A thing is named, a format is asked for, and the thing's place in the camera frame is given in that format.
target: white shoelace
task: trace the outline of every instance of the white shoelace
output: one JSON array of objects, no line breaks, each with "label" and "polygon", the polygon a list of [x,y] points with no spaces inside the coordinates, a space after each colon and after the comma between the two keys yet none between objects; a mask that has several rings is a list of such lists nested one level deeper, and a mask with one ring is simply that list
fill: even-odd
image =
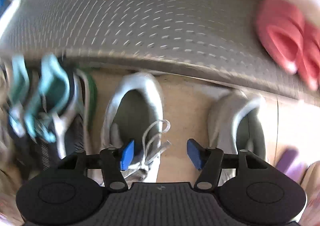
[{"label": "white shoelace", "polygon": [[[165,129],[163,129],[162,131],[156,133],[146,144],[146,139],[147,139],[147,135],[150,132],[150,130],[159,122],[165,123],[166,127]],[[143,133],[142,135],[142,150],[143,150],[143,156],[142,156],[142,160],[138,163],[135,164],[131,164],[129,165],[129,168],[127,171],[122,172],[122,175],[124,178],[128,177],[129,175],[133,174],[134,172],[136,172],[139,169],[144,169],[146,170],[146,172],[149,170],[149,164],[159,155],[161,155],[170,145],[170,141],[166,141],[163,144],[160,145],[160,147],[158,147],[157,149],[149,152],[149,149],[152,145],[152,143],[159,138],[159,136],[161,136],[161,134],[167,133],[170,129],[170,122],[166,119],[162,119],[162,120],[157,120],[155,122],[153,122],[147,129],[146,131]]]}]

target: gray sneaker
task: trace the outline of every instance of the gray sneaker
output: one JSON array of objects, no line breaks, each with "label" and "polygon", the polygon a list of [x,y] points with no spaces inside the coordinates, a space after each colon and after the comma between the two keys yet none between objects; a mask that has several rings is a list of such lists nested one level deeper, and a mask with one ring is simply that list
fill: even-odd
[{"label": "gray sneaker", "polygon": [[[266,160],[264,133],[257,114],[264,98],[247,97],[235,90],[218,100],[209,112],[209,146],[226,154],[238,154],[247,149]],[[223,169],[219,186],[234,177],[235,169]]]},{"label": "gray sneaker", "polygon": [[101,131],[101,149],[121,148],[134,140],[134,156],[122,171],[132,182],[156,182],[160,154],[170,145],[161,144],[161,134],[170,123],[163,119],[163,99],[158,81],[149,73],[125,76],[109,101]]}]

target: round pad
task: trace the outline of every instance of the round pad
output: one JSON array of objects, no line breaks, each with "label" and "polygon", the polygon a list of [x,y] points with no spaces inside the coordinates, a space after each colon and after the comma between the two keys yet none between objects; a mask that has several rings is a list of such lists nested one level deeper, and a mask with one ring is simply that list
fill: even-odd
[{"label": "round pad", "polygon": [[96,211],[103,198],[101,187],[74,170],[47,170],[24,184],[16,202],[21,215],[42,225],[79,222]]},{"label": "round pad", "polygon": [[303,189],[279,171],[247,169],[219,189],[223,207],[249,224],[281,225],[290,222],[304,208]]}]

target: pink sandal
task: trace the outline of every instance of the pink sandal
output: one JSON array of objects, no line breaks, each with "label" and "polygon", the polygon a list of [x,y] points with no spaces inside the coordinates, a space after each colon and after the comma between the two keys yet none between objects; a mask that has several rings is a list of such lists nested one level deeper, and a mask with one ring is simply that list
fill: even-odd
[{"label": "pink sandal", "polygon": [[284,0],[264,0],[256,21],[260,41],[275,62],[290,74],[302,57],[304,17]]},{"label": "pink sandal", "polygon": [[303,55],[298,73],[311,90],[317,90],[320,81],[320,30],[306,23],[303,39]]}]

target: beige floor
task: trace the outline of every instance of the beige floor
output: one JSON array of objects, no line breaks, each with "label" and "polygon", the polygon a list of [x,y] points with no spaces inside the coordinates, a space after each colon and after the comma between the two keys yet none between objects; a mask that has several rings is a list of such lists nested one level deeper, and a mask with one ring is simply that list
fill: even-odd
[{"label": "beige floor", "polygon": [[[96,150],[100,143],[100,130],[108,101],[123,75],[128,73],[124,70],[108,69],[91,72],[98,87],[97,112],[92,130]],[[209,108],[218,98],[227,94],[229,89],[206,81],[170,74],[156,78],[164,93],[164,118],[171,123],[171,129],[163,139],[172,143],[161,155],[157,181],[190,181],[193,184],[199,172],[187,156],[186,142],[189,138],[194,138],[202,146],[208,146]],[[268,93],[263,93],[263,96],[266,104],[260,112],[260,121],[265,133],[269,162],[274,165],[288,146],[299,148],[308,164],[319,160],[320,126],[316,117],[320,116],[320,108]]]}]

